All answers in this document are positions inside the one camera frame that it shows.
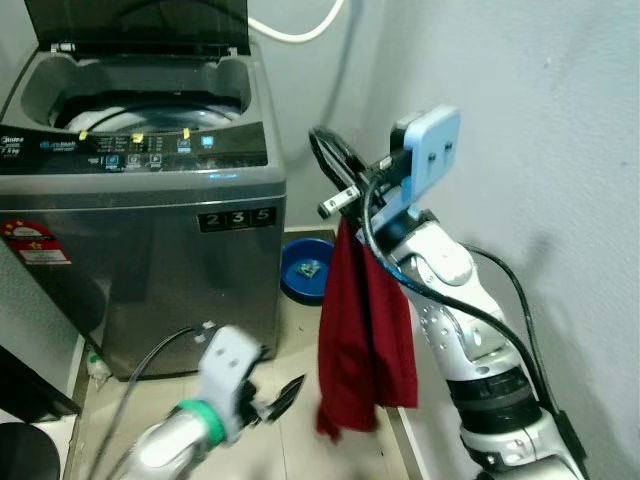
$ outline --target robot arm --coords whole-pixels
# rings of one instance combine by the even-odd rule
[[[483,468],[478,480],[584,480],[582,446],[566,415],[547,410],[536,398],[540,392],[534,391],[514,344],[486,319],[467,313],[475,308],[484,317],[489,314],[505,330],[504,315],[482,287],[473,258],[416,204],[451,168],[459,124],[457,110],[445,106],[401,120],[391,135],[390,156],[353,171],[338,162],[352,184],[318,211],[324,217],[340,211],[352,224],[368,227],[366,235],[359,232],[360,240],[372,251],[375,246],[376,257],[396,278],[409,279],[401,283],[422,287],[404,291],[460,414],[460,438]],[[329,152],[331,143],[341,144],[334,151],[348,150],[335,134],[330,138],[316,130],[310,136],[326,143],[322,146]],[[321,150],[314,153],[323,171],[332,169]],[[362,208],[354,208],[363,197]],[[465,312],[433,298],[470,308]],[[539,374],[532,372],[531,362],[527,367],[527,373]]]
[[[405,275],[504,321],[469,252],[436,221],[418,227],[391,257]],[[552,415],[538,406],[514,347],[475,317],[405,293],[460,414],[460,438],[485,470],[481,478],[583,480]]]
[[[265,405],[255,398],[249,377],[262,348],[236,327],[222,327],[200,360],[200,390],[181,402],[164,422],[149,428],[130,449],[122,480],[182,480],[209,452],[232,445],[242,430],[272,423],[293,404],[304,380],[299,377]]]

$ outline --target white hose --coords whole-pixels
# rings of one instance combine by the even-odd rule
[[[249,17],[249,26],[253,28],[255,31],[266,35],[267,37],[271,37],[274,40],[278,40],[284,43],[305,43],[311,40],[318,38],[320,35],[324,33],[324,31],[329,28],[329,25],[333,23],[333,21],[340,13],[342,6],[344,5],[344,0],[336,0],[336,3],[331,8],[331,11],[327,15],[320,25],[318,25],[313,30],[307,33],[301,33],[298,35],[292,35],[289,33],[282,33],[274,30],[271,27],[266,26],[264,23],[259,22],[255,18]]]

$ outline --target open lid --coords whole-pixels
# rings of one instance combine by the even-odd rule
[[[40,49],[92,54],[249,54],[247,0],[25,0]]]

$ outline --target energy label sticker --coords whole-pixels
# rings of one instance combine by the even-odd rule
[[[28,220],[4,222],[0,232],[27,265],[69,265],[71,260],[56,237],[42,225]]]

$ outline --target top-load washing machine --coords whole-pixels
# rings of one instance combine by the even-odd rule
[[[119,378],[209,320],[273,354],[285,173],[246,0],[26,5],[39,45],[0,115],[0,236]],[[204,348],[183,338],[148,374]]]

